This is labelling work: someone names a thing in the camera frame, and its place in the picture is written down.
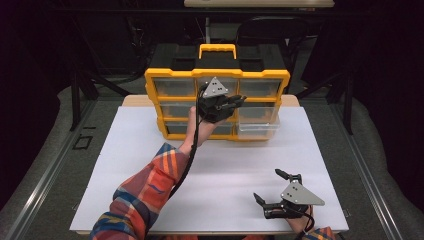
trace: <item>patterned sleeve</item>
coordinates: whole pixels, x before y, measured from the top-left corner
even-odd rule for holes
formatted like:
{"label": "patterned sleeve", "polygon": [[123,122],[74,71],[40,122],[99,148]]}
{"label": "patterned sleeve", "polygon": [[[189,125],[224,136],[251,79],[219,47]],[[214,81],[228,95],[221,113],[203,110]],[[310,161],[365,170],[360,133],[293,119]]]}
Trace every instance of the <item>patterned sleeve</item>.
{"label": "patterned sleeve", "polygon": [[307,235],[303,236],[302,239],[309,239],[309,240],[335,240],[333,231],[330,227],[326,228],[318,228],[315,231],[308,233]]}
{"label": "patterned sleeve", "polygon": [[143,170],[123,182],[110,210],[91,231],[90,238],[144,239],[168,200],[172,187],[180,180],[188,156],[165,143]]}

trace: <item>gray mat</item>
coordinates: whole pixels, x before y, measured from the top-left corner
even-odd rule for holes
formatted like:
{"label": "gray mat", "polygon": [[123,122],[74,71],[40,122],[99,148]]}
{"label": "gray mat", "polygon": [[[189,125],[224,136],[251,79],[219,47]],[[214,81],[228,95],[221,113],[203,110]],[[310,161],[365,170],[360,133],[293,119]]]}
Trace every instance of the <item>gray mat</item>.
{"label": "gray mat", "polygon": [[[119,101],[97,102],[81,131],[79,141],[74,143],[74,149],[67,154],[66,163],[28,229],[25,239],[57,239],[58,236],[60,239],[87,238],[69,231],[75,214],[73,207],[84,194],[91,171],[120,104]],[[361,179],[352,164],[352,153],[336,127],[329,106],[314,102],[303,105],[341,205],[349,209],[352,214],[347,218],[351,230],[343,235],[346,239],[386,239]],[[291,239],[291,237],[279,236],[278,239]]]}

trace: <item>black backdrop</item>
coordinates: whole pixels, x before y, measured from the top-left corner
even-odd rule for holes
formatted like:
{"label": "black backdrop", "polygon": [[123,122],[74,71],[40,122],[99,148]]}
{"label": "black backdrop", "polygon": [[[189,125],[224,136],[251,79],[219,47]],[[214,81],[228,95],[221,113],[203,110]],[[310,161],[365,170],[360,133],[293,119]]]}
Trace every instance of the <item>black backdrop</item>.
{"label": "black backdrop", "polygon": [[[2,1],[0,14],[1,117],[0,207],[6,203],[43,146],[59,110],[57,93],[69,86],[71,64],[63,56],[63,37],[71,37],[77,59],[93,67],[90,49],[80,36],[55,28],[41,11],[42,1]],[[175,7],[181,1],[173,1]],[[397,5],[381,26],[377,42],[361,59],[355,75],[354,96],[369,110],[386,152],[388,171],[405,196],[421,210],[424,174],[421,148],[424,128],[421,106],[423,90],[424,29],[419,1]],[[369,1],[336,1],[342,9],[364,9]],[[181,42],[183,23],[168,25],[164,38]],[[352,51],[358,25],[327,23],[317,40],[303,79],[314,84],[329,76]]]}
{"label": "black backdrop", "polygon": [[302,79],[311,85],[348,64],[355,44],[371,28],[371,48],[355,59],[354,97],[368,109],[383,142],[388,171],[404,195],[424,211],[424,29],[419,1],[336,1],[336,9],[382,7],[388,17],[369,22],[327,22]]}

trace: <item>yellow organizer box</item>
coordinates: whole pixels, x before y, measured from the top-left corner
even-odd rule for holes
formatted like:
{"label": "yellow organizer box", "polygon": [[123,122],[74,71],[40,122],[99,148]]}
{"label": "yellow organizer box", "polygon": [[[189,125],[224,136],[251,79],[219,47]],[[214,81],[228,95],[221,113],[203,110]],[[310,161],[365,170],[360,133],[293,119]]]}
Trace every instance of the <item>yellow organizer box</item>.
{"label": "yellow organizer box", "polygon": [[280,126],[281,95],[290,78],[277,45],[159,44],[145,78],[164,138],[185,138],[188,110],[196,104],[199,87],[214,77],[228,89],[227,96],[247,99],[210,139],[272,138]]}

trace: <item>cable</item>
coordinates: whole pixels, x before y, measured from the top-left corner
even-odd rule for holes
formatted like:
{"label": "cable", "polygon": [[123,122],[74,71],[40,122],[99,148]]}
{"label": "cable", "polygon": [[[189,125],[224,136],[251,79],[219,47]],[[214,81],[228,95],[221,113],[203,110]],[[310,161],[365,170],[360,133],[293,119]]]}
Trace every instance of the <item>cable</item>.
{"label": "cable", "polygon": [[308,222],[306,222],[306,226],[305,226],[305,228],[303,229],[303,231],[302,231],[302,232],[300,232],[300,233],[296,236],[295,240],[301,240],[301,239],[302,239],[302,237],[303,237],[303,236],[305,236],[305,234],[306,234],[307,232],[309,232],[309,231],[310,231],[310,230],[314,227],[314,225],[315,225],[315,219],[312,217],[312,206],[311,206],[311,205],[309,205],[309,208],[311,208],[311,214],[307,214],[306,212],[299,212],[299,211],[296,211],[296,210],[294,210],[294,209],[290,209],[290,211],[293,211],[293,212],[296,212],[296,213],[302,214],[303,216],[305,216],[305,217],[309,218],[309,219],[308,219]]}
{"label": "cable", "polygon": [[197,141],[199,139],[199,107],[198,107],[198,102],[199,102],[199,97],[203,94],[205,87],[201,87],[199,89],[199,93],[197,94],[197,98],[196,98],[196,130],[194,131],[194,136],[193,136],[193,145],[191,145],[191,151],[190,151],[190,157],[188,159],[187,162],[187,166],[184,169],[184,172],[180,178],[180,181],[174,186],[174,188],[171,190],[171,193],[169,195],[170,199],[172,196],[174,196],[175,192],[180,188],[181,184],[184,182],[184,179],[186,178],[188,171],[190,170],[190,167],[193,163],[194,160],[194,155],[196,154],[197,151]]}

